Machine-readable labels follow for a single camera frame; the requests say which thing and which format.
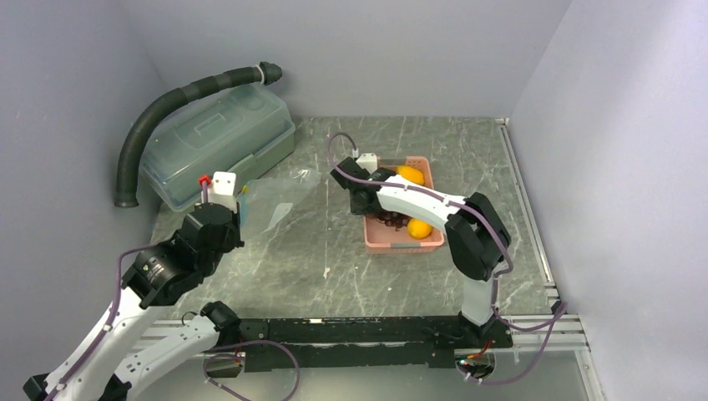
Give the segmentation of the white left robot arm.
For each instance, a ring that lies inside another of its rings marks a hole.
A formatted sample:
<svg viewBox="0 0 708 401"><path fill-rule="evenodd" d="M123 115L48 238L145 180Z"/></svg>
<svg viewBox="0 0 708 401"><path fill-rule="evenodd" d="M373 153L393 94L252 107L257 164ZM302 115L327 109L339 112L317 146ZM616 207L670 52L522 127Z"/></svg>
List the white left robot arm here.
<svg viewBox="0 0 708 401"><path fill-rule="evenodd" d="M114 298L72 354L50 373L23 385L30 400L125 400L140 367L124 357L162 311L212 276L224 254L242 247L240 209L198 205L167 240L133 250L116 273Z"/></svg>

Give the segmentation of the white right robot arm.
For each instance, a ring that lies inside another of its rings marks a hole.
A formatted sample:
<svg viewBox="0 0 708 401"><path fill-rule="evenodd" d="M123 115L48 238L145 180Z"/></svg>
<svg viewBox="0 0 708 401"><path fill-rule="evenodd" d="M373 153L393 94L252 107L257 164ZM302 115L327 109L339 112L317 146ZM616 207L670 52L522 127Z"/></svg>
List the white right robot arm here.
<svg viewBox="0 0 708 401"><path fill-rule="evenodd" d="M479 347L493 333L491 321L498 292L499 265L510 261L511 236L489 199L448 195L417 185L393 170L372 173L351 157L332 166L331 176L359 201L366 214L396 212L428 223L447 238L454 266L463 275L460 324L462 340Z"/></svg>

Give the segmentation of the clear zip top bag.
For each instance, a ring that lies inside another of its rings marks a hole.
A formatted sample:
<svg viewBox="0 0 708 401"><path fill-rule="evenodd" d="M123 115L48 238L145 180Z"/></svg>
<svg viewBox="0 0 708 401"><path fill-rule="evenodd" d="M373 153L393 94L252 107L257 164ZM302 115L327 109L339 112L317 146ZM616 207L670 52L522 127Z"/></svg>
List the clear zip top bag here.
<svg viewBox="0 0 708 401"><path fill-rule="evenodd" d="M241 239L250 241L273 229L320 182L321 173L309 168L295 168L283 176L250 180L237 197Z"/></svg>

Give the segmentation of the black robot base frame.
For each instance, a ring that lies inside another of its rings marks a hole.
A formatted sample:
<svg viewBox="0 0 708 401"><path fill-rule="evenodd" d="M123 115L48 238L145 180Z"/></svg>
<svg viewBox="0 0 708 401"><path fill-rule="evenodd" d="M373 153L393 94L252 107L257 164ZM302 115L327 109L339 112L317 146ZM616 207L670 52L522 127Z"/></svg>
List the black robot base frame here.
<svg viewBox="0 0 708 401"><path fill-rule="evenodd" d="M461 315L241 319L223 302L206 303L199 315L215 325L216 350L243 352L247 373L295 366L450 368L465 350L479 359L489 349L513 346L495 318L481 327Z"/></svg>

